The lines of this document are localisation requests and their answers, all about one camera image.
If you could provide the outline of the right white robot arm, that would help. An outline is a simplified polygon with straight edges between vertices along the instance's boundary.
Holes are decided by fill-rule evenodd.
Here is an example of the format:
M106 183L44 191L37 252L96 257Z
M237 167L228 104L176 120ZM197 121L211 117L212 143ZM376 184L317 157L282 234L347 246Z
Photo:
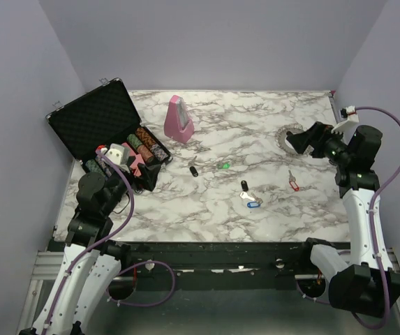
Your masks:
M350 262L329 242L307 239L311 249L297 256L298 267L308 274L320 270L332 307L375 318L386 316L400 296L400 274L387 254L379 217L380 182L371 168L382 136L378 129L361 125L345 144L342 134L321 122L302 133L286 133L297 153L312 148L311 157L336 166L350 233Z

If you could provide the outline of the blue tag key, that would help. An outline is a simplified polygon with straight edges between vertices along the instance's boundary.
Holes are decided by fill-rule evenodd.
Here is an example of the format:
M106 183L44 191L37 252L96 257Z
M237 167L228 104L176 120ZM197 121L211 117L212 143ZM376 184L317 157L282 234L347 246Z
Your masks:
M253 197L253 196L249 195L245 191L242 191L239 196L240 196L241 199L247 201L246 206L249 209L259 208L261 206L261 204L262 204L262 200L260 198Z

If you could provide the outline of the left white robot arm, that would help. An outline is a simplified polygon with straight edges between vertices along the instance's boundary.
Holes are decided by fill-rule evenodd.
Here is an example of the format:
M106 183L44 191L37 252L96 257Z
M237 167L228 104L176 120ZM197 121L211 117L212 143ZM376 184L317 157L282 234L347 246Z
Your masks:
M110 219L119 203L112 189L133 191L121 169L110 167L115 173L109 179L88 172L79 180L78 206L68 225L57 278L42 311L21 334L85 334L112 280L137 268L130 247L112 240L120 232Z

